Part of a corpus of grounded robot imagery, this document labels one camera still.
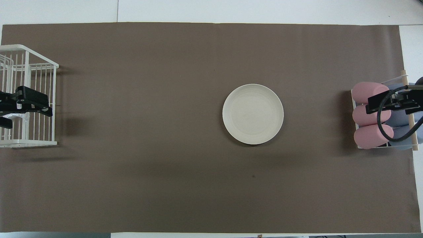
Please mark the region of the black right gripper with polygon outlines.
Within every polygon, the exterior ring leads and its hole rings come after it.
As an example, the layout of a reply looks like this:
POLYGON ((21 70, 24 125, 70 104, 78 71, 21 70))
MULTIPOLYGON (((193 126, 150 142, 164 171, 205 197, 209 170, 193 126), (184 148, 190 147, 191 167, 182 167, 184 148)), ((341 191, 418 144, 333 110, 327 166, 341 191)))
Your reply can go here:
POLYGON ((384 110, 405 110, 406 114, 413 114, 423 110, 423 86, 406 85, 399 88, 396 99, 392 98, 393 90, 386 90, 368 98, 367 114, 376 113, 379 108, 384 110), (385 103, 380 107, 381 101, 389 95, 385 103))

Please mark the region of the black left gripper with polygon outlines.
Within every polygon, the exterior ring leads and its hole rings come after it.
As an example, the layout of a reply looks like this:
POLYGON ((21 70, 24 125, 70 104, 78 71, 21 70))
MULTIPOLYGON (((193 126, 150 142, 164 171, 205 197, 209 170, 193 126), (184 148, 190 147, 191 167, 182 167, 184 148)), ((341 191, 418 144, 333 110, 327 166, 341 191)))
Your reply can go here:
MULTIPOLYGON (((19 86, 15 90, 15 100, 11 93, 0 92, 0 115, 10 113, 38 112, 45 116, 53 116, 53 109, 49 105, 46 94, 33 90, 26 86, 19 86)), ((13 128, 13 121, 9 118, 0 117, 0 126, 5 129, 13 128)))

